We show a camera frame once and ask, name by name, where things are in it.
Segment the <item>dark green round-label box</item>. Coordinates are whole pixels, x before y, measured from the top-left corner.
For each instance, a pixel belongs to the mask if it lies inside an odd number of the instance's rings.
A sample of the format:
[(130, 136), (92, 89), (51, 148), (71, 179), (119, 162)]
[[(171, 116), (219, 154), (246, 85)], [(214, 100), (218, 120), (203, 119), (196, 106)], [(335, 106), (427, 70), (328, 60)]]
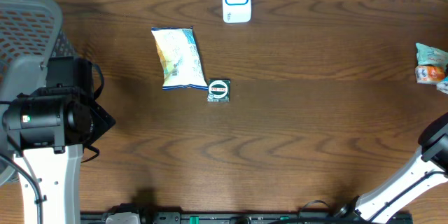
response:
[(230, 101), (230, 79), (210, 79), (208, 86), (208, 102)]

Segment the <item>white teal package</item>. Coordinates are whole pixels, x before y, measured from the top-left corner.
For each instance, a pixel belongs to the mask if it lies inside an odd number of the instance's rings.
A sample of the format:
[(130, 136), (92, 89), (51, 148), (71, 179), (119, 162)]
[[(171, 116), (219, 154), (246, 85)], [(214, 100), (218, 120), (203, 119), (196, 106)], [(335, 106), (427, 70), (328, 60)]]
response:
[(163, 90), (195, 88), (206, 90), (205, 81), (193, 28), (153, 27), (157, 53), (163, 69)]

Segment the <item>orange tissue pack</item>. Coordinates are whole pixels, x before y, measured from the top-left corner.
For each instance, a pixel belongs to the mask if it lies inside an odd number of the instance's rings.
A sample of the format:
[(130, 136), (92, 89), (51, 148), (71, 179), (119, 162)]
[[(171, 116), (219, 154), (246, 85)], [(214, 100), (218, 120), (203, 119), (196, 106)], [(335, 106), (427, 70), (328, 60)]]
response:
[(416, 82), (418, 84), (435, 85), (445, 77), (445, 71), (438, 66), (417, 66), (415, 68)]

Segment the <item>teal tissue pack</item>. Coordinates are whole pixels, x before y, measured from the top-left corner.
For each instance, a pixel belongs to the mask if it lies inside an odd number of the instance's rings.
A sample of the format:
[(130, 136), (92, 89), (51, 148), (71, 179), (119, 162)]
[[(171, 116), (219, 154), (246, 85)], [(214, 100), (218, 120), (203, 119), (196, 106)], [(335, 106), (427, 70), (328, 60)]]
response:
[(437, 85), (436, 89), (448, 94), (448, 77), (445, 77), (443, 80), (441, 80)]

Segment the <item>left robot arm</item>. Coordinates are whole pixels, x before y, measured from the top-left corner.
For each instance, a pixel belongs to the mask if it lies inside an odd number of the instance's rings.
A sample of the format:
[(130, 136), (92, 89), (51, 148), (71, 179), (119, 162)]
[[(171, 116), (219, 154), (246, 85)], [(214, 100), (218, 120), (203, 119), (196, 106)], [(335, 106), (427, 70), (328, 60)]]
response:
[(20, 180), (26, 223), (79, 223), (79, 174), (85, 150), (115, 125), (97, 103), (98, 65), (76, 57), (52, 58), (48, 85), (19, 94), (2, 117), (12, 157), (1, 161)]

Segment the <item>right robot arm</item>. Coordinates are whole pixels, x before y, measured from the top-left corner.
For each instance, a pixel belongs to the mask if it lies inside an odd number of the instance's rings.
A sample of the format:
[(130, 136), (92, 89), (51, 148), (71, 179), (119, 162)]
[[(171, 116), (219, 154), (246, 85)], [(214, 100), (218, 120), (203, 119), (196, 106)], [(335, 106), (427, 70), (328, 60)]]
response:
[(355, 197), (335, 213), (371, 223), (387, 223), (393, 215), (425, 193), (447, 182), (447, 114), (421, 133), (411, 159), (378, 188)]

